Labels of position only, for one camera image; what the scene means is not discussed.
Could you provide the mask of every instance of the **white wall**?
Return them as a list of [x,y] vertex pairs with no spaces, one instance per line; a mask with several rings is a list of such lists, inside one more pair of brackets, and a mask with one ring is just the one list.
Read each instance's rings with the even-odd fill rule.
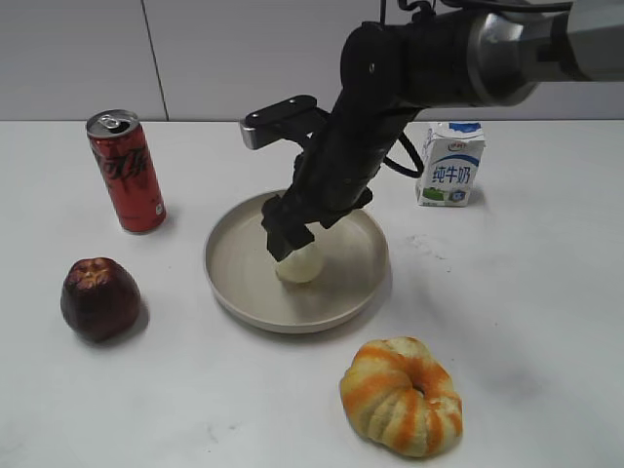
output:
[[[344,40],[378,0],[144,0],[172,120],[239,119],[297,94],[331,108]],[[409,15],[388,0],[389,22]],[[0,2],[0,120],[165,118],[140,0]],[[624,84],[543,85],[505,109],[422,119],[623,118]]]
[[[331,108],[347,35],[378,18],[378,0],[146,0],[146,6],[175,120],[237,119],[297,94]],[[388,8],[389,22],[410,19],[395,0]],[[435,110],[421,118],[622,118],[622,109],[624,84],[565,84],[544,85],[516,108]]]
[[165,118],[139,0],[2,0],[0,120]]

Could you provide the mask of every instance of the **can pull tab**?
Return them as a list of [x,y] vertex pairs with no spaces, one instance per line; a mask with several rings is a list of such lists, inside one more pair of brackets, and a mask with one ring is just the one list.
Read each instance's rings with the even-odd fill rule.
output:
[[130,127],[128,122],[116,119],[110,114],[102,115],[97,121],[112,134],[121,134]]

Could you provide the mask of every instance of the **white onion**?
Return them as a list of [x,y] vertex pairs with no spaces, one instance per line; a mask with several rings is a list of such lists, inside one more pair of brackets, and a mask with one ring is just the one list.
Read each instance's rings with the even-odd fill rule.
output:
[[280,280],[289,283],[304,284],[314,280],[323,270],[323,254],[315,243],[292,252],[275,265],[275,272]]

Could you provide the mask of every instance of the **orange striped bread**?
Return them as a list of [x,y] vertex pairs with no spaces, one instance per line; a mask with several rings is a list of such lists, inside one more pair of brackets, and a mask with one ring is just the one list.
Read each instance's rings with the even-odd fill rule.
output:
[[407,456],[449,448],[461,435],[461,399],[447,372],[414,338],[370,341],[340,381],[351,425]]

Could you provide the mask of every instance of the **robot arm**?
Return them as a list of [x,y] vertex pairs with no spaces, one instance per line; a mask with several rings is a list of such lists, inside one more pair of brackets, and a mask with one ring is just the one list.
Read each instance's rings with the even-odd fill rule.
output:
[[365,22],[344,45],[331,114],[294,97],[241,123],[252,149],[280,137],[303,147],[291,187],[263,206],[268,251],[282,260],[314,240],[306,224],[330,228],[366,205],[369,182],[422,109],[515,105],[541,82],[624,81],[619,44],[624,0],[577,0],[554,16],[425,9],[405,25]]

